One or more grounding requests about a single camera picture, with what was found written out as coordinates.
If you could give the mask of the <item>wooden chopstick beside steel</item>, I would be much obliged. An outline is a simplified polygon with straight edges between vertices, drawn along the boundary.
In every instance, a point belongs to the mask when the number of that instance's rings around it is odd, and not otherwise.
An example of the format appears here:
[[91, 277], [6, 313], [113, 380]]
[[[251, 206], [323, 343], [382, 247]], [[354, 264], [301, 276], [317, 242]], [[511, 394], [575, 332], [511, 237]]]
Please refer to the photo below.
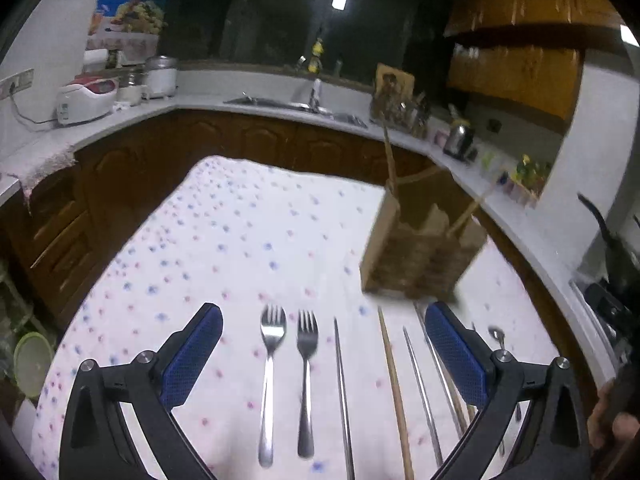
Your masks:
[[463, 431], [467, 430], [477, 414], [477, 408], [463, 401], [461, 394], [449, 376], [445, 377], [446, 384], [449, 388], [452, 405], [454, 406], [454, 414]]

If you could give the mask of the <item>steel fork left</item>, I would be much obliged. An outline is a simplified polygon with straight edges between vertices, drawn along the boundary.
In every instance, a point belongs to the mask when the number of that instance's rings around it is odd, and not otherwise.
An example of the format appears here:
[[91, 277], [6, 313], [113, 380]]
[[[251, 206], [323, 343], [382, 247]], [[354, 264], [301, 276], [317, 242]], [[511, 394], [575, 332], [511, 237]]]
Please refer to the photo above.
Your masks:
[[266, 349], [262, 406], [260, 407], [260, 433], [258, 463], [262, 468], [273, 464], [274, 424], [274, 354], [286, 334], [286, 315], [281, 307], [267, 306], [260, 318], [260, 333]]

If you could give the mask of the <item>steel spoon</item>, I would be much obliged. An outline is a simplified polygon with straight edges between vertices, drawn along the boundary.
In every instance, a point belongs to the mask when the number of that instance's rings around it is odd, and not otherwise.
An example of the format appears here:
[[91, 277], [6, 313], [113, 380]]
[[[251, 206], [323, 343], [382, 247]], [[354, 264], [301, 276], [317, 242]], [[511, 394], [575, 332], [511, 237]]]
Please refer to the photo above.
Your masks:
[[[504, 350], [506, 348], [506, 344], [504, 343], [504, 337], [506, 336], [504, 334], [504, 331], [495, 325], [491, 325], [488, 327], [488, 334], [489, 336], [491, 336], [491, 338], [494, 341], [498, 342], [498, 345], [500, 347], [501, 350]], [[522, 410], [521, 410], [521, 404], [518, 404], [515, 408], [515, 420], [517, 422], [521, 422], [523, 418], [523, 414], [522, 414]]]

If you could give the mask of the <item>steel faucet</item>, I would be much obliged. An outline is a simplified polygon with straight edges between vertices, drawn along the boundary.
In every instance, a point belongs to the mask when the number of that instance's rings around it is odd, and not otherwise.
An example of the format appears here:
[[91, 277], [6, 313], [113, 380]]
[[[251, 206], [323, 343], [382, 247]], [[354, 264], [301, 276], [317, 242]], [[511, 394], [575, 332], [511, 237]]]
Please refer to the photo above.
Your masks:
[[316, 78], [311, 87], [308, 106], [313, 113], [318, 113], [321, 106], [322, 81]]

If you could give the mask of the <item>steel fork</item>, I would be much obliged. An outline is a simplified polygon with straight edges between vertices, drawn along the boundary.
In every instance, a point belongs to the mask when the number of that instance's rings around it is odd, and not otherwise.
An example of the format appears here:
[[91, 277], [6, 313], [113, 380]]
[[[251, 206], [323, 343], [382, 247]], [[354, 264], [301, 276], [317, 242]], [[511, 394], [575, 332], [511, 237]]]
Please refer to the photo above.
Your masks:
[[314, 456], [310, 360], [317, 351], [318, 338], [316, 317], [311, 311], [300, 310], [297, 322], [297, 350], [303, 359], [303, 390], [299, 414], [297, 455], [301, 458]]
[[286, 315], [281, 307], [267, 306], [260, 318], [260, 333], [266, 349], [262, 406], [260, 407], [260, 433], [258, 463], [262, 468], [273, 464], [274, 424], [274, 354], [286, 334]]

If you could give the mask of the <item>floral white tablecloth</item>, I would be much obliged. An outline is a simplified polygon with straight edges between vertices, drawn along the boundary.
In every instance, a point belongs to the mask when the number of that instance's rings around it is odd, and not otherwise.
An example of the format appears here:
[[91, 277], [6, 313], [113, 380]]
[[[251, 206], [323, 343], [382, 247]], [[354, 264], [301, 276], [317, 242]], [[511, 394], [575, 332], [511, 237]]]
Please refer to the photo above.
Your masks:
[[[390, 376], [378, 322], [392, 344], [414, 474], [437, 465], [402, 328], [408, 330], [442, 457], [458, 443], [454, 421], [409, 300], [365, 294], [359, 266], [383, 192], [349, 180], [294, 174], [245, 160], [209, 157], [127, 240], [90, 289], [62, 339], [38, 402], [29, 455], [58, 476], [66, 403], [78, 366], [129, 362], [159, 347], [204, 302], [224, 314], [221, 341], [176, 419], [221, 479], [345, 477], [333, 319], [337, 318], [355, 472], [404, 474]], [[274, 354], [273, 464], [258, 463], [266, 349], [260, 318], [281, 307], [286, 334]], [[303, 359], [300, 310], [318, 323], [310, 360], [314, 456], [297, 455]]]

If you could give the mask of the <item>countertop utensil rack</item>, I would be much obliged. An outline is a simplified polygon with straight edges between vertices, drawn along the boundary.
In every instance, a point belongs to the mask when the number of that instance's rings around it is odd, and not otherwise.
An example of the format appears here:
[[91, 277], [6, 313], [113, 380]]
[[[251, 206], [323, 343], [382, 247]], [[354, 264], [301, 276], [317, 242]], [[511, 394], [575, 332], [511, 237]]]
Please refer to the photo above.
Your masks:
[[370, 122], [425, 139], [430, 111], [425, 93], [413, 93], [416, 77], [378, 63], [370, 104]]

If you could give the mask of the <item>wooden utensil holder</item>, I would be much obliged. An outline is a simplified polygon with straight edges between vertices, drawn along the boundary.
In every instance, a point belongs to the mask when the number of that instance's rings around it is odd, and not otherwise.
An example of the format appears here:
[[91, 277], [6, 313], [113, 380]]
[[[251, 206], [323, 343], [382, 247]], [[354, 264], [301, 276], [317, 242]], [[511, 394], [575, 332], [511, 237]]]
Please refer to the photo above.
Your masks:
[[361, 289], [410, 299], [450, 297], [487, 240], [473, 214], [460, 232], [446, 237], [454, 221], [431, 204], [414, 228], [401, 219], [400, 201], [386, 190], [360, 262]]

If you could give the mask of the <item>steel kitchen sink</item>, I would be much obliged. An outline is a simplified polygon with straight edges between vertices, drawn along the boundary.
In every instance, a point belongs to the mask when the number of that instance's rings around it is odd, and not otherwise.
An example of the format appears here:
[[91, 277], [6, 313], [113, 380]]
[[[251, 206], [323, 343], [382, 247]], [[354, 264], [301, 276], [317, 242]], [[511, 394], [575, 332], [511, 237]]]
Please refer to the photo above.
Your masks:
[[224, 101], [224, 104], [301, 112], [322, 116], [324, 118], [331, 119], [334, 122], [340, 122], [341, 124], [352, 125], [363, 129], [368, 128], [367, 124], [356, 115], [344, 112], [332, 112], [332, 110], [328, 110], [327, 108], [319, 105], [308, 105], [297, 102], [281, 102], [266, 98], [252, 98], [251, 96], [240, 96], [239, 98]]

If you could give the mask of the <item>green plastic bowl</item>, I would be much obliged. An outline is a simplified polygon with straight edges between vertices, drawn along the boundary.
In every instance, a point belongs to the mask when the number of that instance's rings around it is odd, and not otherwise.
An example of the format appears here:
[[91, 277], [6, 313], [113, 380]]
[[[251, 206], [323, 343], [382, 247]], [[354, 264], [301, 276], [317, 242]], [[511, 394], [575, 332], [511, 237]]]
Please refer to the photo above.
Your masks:
[[38, 398], [52, 359], [49, 341], [40, 333], [25, 334], [18, 341], [13, 353], [13, 369], [17, 387], [24, 396]]

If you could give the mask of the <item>wooden chopstick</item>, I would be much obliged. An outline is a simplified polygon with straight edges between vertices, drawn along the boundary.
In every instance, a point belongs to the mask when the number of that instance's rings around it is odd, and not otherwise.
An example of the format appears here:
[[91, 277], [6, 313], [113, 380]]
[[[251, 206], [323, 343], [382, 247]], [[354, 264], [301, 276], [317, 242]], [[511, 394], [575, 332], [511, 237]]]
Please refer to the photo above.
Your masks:
[[388, 170], [388, 188], [390, 189], [390, 192], [393, 194], [393, 196], [397, 198], [398, 192], [397, 192], [396, 164], [395, 164], [392, 144], [390, 143], [390, 135], [388, 134], [387, 124], [384, 117], [381, 119], [381, 125], [383, 128], [383, 140], [384, 140], [385, 155], [386, 155], [387, 170]]
[[477, 211], [478, 208], [480, 208], [480, 205], [488, 199], [488, 196], [495, 191], [497, 186], [497, 181], [492, 182], [491, 185], [486, 188], [485, 192], [481, 196], [478, 196], [477, 199], [474, 200], [474, 202], [468, 208], [466, 208], [465, 211], [463, 211], [463, 214], [459, 218], [457, 218], [457, 220], [450, 226], [450, 228], [446, 232], [446, 237], [453, 237], [457, 234], [457, 232], [460, 232], [465, 226], [465, 223], [471, 219], [472, 214], [474, 214], [474, 212]]
[[477, 414], [477, 408], [463, 401], [461, 394], [449, 376], [445, 377], [446, 384], [449, 388], [452, 405], [454, 406], [454, 414], [463, 431], [467, 430]]
[[390, 376], [390, 388], [392, 389], [392, 398], [394, 404], [394, 412], [396, 417], [396, 425], [398, 430], [398, 438], [400, 443], [402, 468], [404, 468], [404, 478], [406, 480], [414, 480], [414, 476], [408, 427], [406, 422], [404, 402], [402, 402], [402, 395], [399, 385], [399, 379], [397, 375], [397, 368], [393, 354], [392, 344], [390, 343], [390, 336], [388, 336], [388, 330], [385, 322], [384, 312], [381, 307], [378, 307], [378, 322], [380, 323], [381, 337], [383, 341], [383, 348], [385, 353], [385, 359], [387, 364], [388, 376]]

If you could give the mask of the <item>steel chopstick middle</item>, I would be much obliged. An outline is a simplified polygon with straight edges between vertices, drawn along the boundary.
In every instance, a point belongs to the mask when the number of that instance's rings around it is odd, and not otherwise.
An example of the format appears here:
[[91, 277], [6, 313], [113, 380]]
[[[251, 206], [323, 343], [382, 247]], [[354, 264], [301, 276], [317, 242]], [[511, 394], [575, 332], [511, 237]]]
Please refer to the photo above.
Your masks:
[[414, 378], [416, 378], [416, 385], [418, 386], [420, 399], [423, 406], [423, 411], [426, 417], [427, 428], [428, 428], [428, 431], [430, 432], [436, 465], [441, 467], [442, 464], [444, 463], [444, 458], [442, 457], [442, 447], [440, 446], [439, 436], [438, 436], [437, 428], [434, 421], [430, 399], [428, 398], [428, 395], [426, 393], [424, 380], [420, 370], [420, 365], [418, 363], [418, 359], [416, 358], [416, 352], [414, 352], [412, 341], [409, 336], [408, 330], [405, 327], [403, 327], [402, 332], [404, 333], [407, 349], [409, 352], [409, 358], [411, 361]]

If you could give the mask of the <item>steel chopstick far left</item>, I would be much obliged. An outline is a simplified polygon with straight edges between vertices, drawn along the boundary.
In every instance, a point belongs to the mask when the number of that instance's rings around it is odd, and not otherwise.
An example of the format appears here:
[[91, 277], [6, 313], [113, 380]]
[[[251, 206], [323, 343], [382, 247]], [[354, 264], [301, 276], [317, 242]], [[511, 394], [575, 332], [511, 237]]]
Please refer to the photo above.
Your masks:
[[338, 398], [340, 399], [340, 410], [342, 418], [342, 434], [345, 455], [346, 479], [355, 480], [355, 463], [354, 454], [352, 454], [352, 435], [350, 434], [350, 423], [348, 414], [348, 403], [346, 394], [346, 382], [344, 375], [344, 364], [341, 347], [340, 329], [338, 328], [337, 318], [333, 319], [334, 341], [336, 354], [336, 372], [337, 372], [337, 388]]

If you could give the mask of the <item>steel fork right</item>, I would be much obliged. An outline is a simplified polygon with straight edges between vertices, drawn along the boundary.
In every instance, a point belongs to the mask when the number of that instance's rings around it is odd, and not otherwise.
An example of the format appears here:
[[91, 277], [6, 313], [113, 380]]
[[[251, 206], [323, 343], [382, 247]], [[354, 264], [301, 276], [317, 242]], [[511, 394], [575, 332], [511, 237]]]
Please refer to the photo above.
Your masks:
[[297, 322], [297, 350], [303, 359], [303, 390], [299, 414], [297, 455], [301, 458], [314, 456], [310, 360], [317, 351], [318, 338], [316, 317], [311, 311], [300, 310]]

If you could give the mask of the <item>white pink rice cooker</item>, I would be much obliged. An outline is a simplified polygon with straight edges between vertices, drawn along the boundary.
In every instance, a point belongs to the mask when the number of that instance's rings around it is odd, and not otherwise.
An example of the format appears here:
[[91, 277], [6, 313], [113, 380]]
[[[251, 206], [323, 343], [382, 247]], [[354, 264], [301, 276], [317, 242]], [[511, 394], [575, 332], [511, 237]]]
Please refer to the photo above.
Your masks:
[[113, 78], [81, 76], [58, 89], [56, 121], [61, 126], [92, 122], [111, 113], [118, 90]]

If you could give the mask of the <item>wall power outlet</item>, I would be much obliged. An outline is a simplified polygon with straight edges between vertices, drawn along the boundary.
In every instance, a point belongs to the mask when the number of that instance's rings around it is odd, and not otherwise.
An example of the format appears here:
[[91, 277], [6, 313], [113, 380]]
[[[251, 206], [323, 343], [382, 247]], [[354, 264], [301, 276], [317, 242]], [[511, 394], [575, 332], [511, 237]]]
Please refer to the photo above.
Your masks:
[[35, 71], [30, 68], [0, 80], [0, 100], [9, 99], [15, 93], [26, 90], [34, 82]]

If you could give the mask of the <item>yellow green plant pot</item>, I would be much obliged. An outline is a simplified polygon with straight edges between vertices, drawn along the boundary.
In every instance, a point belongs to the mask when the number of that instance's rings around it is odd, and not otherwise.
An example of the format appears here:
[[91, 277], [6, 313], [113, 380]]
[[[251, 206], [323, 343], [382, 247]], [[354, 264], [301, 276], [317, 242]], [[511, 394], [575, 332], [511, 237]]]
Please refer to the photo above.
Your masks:
[[550, 162], [538, 162], [523, 154], [515, 168], [514, 181], [524, 186], [528, 192], [541, 196], [548, 180], [552, 165]]

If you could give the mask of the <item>steel electric kettle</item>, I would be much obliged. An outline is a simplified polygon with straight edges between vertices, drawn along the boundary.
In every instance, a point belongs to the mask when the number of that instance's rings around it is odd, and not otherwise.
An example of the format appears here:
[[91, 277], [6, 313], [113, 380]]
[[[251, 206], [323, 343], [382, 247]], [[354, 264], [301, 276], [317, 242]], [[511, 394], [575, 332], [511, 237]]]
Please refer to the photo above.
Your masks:
[[464, 159], [473, 144], [474, 136], [475, 129], [468, 120], [455, 119], [450, 125], [444, 153], [455, 159]]

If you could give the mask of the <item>yellow dish soap bottle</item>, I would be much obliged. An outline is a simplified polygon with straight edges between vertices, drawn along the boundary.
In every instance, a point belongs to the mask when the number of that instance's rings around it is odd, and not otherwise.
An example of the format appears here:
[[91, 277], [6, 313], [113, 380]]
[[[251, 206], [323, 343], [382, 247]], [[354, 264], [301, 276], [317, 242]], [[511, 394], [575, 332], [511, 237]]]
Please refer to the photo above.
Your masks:
[[322, 54], [324, 52], [323, 41], [318, 38], [311, 48], [311, 57], [309, 59], [307, 70], [309, 73], [318, 74], [322, 69]]

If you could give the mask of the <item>steel chopstick right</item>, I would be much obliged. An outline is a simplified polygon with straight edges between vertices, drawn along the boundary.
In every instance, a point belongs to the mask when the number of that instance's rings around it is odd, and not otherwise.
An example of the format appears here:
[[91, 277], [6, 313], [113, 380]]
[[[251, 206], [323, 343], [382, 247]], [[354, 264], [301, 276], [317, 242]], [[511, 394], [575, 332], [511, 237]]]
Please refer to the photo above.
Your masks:
[[452, 401], [451, 401], [451, 396], [450, 396], [450, 392], [449, 392], [449, 388], [446, 384], [446, 376], [449, 376], [448, 372], [445, 370], [444, 364], [442, 364], [442, 360], [440, 359], [440, 357], [438, 356], [434, 344], [432, 343], [430, 336], [428, 336], [427, 330], [426, 330], [426, 325], [424, 322], [424, 312], [423, 309], [421, 308], [420, 304], [418, 302], [415, 302], [413, 304], [414, 310], [416, 311], [416, 316], [418, 317], [419, 320], [419, 324], [420, 327], [422, 328], [422, 332], [424, 335], [424, 339], [425, 342], [427, 344], [427, 348], [428, 350], [430, 350], [431, 356], [432, 356], [432, 360], [435, 364], [435, 368], [436, 368], [436, 372], [440, 381], [440, 384], [442, 385], [442, 388], [444, 389], [444, 393], [445, 393], [445, 398], [447, 401], [447, 405], [450, 411], [450, 415], [452, 420], [454, 421], [454, 428], [456, 428], [457, 431], [457, 435], [458, 438], [461, 439], [464, 434], [465, 431], [462, 430], [458, 420], [457, 420], [457, 416], [456, 414], [454, 414], [454, 406], [452, 405]]

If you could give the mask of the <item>colourful fruit poster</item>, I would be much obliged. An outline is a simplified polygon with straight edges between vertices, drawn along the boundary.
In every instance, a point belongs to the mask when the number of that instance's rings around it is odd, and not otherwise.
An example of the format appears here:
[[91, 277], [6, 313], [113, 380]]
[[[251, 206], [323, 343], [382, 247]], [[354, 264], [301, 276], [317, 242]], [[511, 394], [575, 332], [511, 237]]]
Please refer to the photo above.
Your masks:
[[96, 0], [87, 39], [88, 51], [117, 51], [125, 64], [156, 55], [166, 25], [167, 0]]

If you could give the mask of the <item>wooden upper cabinet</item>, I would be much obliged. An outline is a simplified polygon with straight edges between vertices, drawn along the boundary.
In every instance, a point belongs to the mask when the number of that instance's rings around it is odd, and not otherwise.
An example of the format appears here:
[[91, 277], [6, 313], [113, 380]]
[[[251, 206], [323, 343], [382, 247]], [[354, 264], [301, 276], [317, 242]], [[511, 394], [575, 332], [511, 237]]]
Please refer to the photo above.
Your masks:
[[610, 0], [456, 0], [448, 87], [566, 133], [587, 51], [622, 52], [624, 24]]

